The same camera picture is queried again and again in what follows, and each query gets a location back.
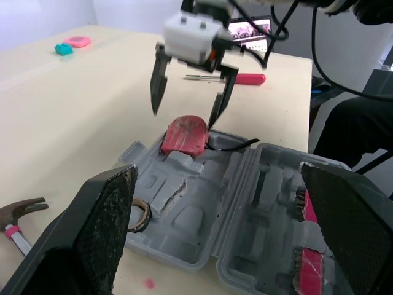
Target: teal toy block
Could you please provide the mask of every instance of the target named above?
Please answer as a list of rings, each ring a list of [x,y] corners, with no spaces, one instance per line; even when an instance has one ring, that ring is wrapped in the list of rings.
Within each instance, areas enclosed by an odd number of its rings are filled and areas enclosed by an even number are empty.
[[[68,55],[68,54],[72,54],[74,52],[72,50],[72,47],[68,44],[65,44],[65,43],[57,44],[55,46],[55,51],[58,55]]]

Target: tool case foam insert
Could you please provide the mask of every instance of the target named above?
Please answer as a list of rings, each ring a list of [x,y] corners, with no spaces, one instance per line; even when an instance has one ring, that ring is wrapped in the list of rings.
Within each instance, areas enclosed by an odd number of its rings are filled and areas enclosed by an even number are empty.
[[[163,137],[149,150],[135,142],[119,158],[139,170],[134,197],[151,207],[152,219],[125,246],[178,269],[197,272],[218,257],[222,283],[242,293],[291,294],[297,249],[324,256],[323,294],[340,276],[319,226],[298,221],[296,191],[305,190],[301,162],[347,168],[311,154],[260,144],[239,152],[205,150],[196,158],[160,154]],[[228,148],[245,138],[210,131],[209,143]]]

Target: hammer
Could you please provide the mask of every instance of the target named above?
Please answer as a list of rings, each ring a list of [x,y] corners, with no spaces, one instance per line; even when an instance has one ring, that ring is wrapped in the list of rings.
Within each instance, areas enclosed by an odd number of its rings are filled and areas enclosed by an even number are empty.
[[[42,202],[45,202],[45,198],[35,198],[19,201],[0,209],[0,230],[6,234],[8,239],[14,241],[25,256],[29,253],[31,244],[22,234],[18,220],[31,212],[49,208],[48,204],[39,204]]]

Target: red sponge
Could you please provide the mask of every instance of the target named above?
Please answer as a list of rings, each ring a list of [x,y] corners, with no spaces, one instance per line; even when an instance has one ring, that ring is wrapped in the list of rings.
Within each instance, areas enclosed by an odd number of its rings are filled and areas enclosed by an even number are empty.
[[[202,155],[209,139],[208,127],[198,116],[181,116],[169,125],[161,152],[179,151],[196,157]]]

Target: tape roll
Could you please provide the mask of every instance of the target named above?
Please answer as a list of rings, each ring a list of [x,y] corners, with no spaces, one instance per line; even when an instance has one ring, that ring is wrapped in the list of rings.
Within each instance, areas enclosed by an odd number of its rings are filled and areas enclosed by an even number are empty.
[[[133,198],[133,206],[137,206],[144,211],[143,217],[138,221],[137,224],[128,228],[128,232],[143,232],[149,225],[152,219],[152,211],[148,203],[140,198]]]

